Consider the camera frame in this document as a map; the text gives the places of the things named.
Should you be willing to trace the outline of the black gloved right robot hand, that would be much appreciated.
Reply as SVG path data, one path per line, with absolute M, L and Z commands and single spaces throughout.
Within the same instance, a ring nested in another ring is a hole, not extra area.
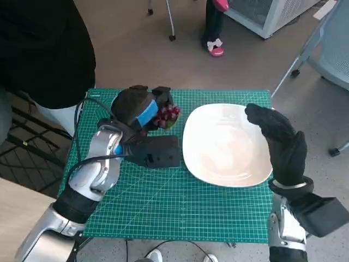
M 304 183 L 307 144 L 302 131 L 295 131 L 280 112 L 250 103 L 245 108 L 248 121 L 260 127 L 269 147 L 273 177 L 290 187 Z

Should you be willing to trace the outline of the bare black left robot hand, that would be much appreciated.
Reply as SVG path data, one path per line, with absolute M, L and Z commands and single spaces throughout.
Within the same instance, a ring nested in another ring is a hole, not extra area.
M 118 93 L 111 111 L 116 120 L 146 135 L 161 127 L 158 113 L 168 105 L 173 105 L 169 87 L 159 86 L 149 90 L 147 86 L 135 85 Z

